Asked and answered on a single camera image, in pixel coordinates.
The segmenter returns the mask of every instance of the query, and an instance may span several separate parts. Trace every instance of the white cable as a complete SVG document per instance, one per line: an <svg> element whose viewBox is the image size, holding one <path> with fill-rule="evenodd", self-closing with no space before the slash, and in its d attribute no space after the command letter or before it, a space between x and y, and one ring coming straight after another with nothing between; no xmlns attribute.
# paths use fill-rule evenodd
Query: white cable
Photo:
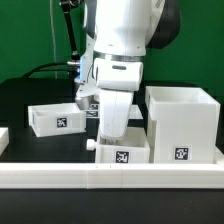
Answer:
<svg viewBox="0 0 224 224"><path fill-rule="evenodd" d="M52 33L52 41L53 41L54 62L57 62L57 44L56 44L55 29L54 29L53 0L50 0L50 17L51 17L51 33ZM55 79L57 78L58 78L58 72L55 71Z"/></svg>

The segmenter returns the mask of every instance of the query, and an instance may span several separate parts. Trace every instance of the open white box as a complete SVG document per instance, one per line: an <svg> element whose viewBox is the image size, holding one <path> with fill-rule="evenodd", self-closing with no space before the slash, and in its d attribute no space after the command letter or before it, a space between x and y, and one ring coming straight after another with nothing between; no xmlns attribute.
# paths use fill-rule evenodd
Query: open white box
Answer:
<svg viewBox="0 0 224 224"><path fill-rule="evenodd" d="M145 100L154 163L213 163L220 111L216 100L200 88L155 86L146 87Z"/></svg>
<svg viewBox="0 0 224 224"><path fill-rule="evenodd" d="M95 163L149 163L150 147L143 128L128 127L125 137L108 145L98 133Z"/></svg>
<svg viewBox="0 0 224 224"><path fill-rule="evenodd" d="M86 113L75 103L29 106L29 125L37 137L85 132Z"/></svg>

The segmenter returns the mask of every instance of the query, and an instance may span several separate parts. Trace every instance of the white box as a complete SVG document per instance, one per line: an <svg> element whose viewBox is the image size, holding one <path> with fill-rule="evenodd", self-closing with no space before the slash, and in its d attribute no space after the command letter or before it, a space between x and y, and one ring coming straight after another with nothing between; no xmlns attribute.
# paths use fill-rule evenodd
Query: white box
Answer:
<svg viewBox="0 0 224 224"><path fill-rule="evenodd" d="M30 106L29 125L37 137L85 132L86 113L75 103Z"/></svg>
<svg viewBox="0 0 224 224"><path fill-rule="evenodd" d="M8 144L9 144L8 128L0 128L0 155L3 153Z"/></svg>
<svg viewBox="0 0 224 224"><path fill-rule="evenodd" d="M145 101L151 162L213 163L217 101L200 88L182 87L146 87Z"/></svg>
<svg viewBox="0 0 224 224"><path fill-rule="evenodd" d="M98 133L96 163L149 163L150 147L143 128L128 127L116 145L106 144Z"/></svg>

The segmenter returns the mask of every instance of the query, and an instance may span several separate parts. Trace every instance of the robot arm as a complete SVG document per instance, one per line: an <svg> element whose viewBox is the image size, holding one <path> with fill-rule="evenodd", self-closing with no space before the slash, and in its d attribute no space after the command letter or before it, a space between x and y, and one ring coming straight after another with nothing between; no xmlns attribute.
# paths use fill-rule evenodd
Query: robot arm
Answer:
<svg viewBox="0 0 224 224"><path fill-rule="evenodd" d="M121 140L142 79L146 46L163 48L177 36L179 9L176 0L86 0L84 28L96 41L100 134Z"/></svg>

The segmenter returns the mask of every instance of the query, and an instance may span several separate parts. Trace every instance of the white tray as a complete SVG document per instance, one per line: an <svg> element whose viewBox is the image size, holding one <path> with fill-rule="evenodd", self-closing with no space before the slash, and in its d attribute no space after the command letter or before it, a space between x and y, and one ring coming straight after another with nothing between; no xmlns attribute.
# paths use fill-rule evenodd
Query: white tray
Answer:
<svg viewBox="0 0 224 224"><path fill-rule="evenodd" d="M224 155L204 165L2 163L0 188L224 188Z"/></svg>

